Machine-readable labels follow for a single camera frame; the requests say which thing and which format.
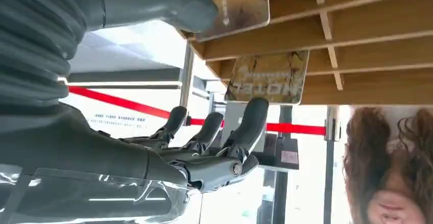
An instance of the metal frame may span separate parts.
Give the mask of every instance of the metal frame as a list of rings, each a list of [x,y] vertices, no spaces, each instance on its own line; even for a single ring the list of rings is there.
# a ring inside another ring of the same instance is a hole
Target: metal frame
[[[185,62],[183,63],[182,71],[182,88],[180,91],[180,102],[179,105],[188,107],[188,99],[191,95],[191,85],[193,84],[193,66],[194,66],[194,52],[190,46],[189,41],[186,42],[185,49]]]

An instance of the gray panel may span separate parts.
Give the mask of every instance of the gray panel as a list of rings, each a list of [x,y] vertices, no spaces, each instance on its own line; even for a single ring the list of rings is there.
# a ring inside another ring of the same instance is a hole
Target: gray panel
[[[68,77],[69,82],[155,82],[178,81],[178,68],[117,71],[117,72],[87,72],[73,73]]]

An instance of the hanging sign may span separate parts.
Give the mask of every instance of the hanging sign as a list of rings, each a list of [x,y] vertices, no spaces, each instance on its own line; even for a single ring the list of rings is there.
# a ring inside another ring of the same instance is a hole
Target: hanging sign
[[[219,14],[213,27],[195,34],[197,41],[227,36],[266,26],[271,18],[269,0],[213,0]]]
[[[301,102],[309,51],[240,57],[236,59],[225,99],[248,102],[254,97],[270,103]]]

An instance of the red rope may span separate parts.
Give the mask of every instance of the red rope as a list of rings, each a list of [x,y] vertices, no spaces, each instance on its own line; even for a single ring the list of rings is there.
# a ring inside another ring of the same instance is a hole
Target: red rope
[[[122,108],[131,109],[137,112],[150,114],[153,116],[168,118],[170,112],[164,111],[158,108],[150,107],[144,104],[136,103],[130,100],[119,98],[112,95],[103,94],[93,90],[85,89],[78,86],[69,86],[69,91],[71,93],[82,95],[84,97],[94,99],[97,101],[105,102],[108,104],[116,105]],[[192,118],[192,126],[202,126],[204,124],[204,119]],[[326,133],[326,128],[323,126],[301,126],[294,125],[291,123],[268,123],[266,124],[267,131],[281,132],[281,133],[298,133],[298,134],[309,134],[309,135],[321,135],[324,136]]]

